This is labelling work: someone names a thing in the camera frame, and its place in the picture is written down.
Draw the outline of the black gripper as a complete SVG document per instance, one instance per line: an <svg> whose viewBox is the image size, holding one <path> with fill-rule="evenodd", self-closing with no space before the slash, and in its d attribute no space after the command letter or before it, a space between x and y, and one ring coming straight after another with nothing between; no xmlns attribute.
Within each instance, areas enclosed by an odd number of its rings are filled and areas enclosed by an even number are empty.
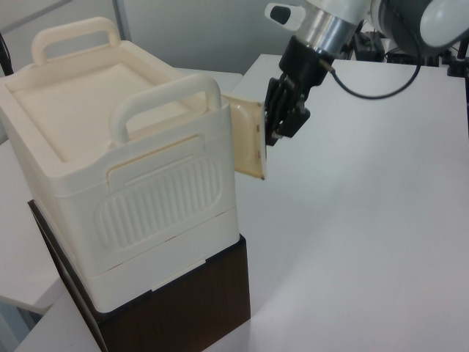
<svg viewBox="0 0 469 352"><path fill-rule="evenodd" d="M330 56L317 52L291 36L279 62L282 74L271 78L265 98L265 142L274 146L283 137L292 138L311 116L305 107L312 87L324 81L328 71L320 61L330 64ZM303 94L292 95L292 88Z"/></svg>

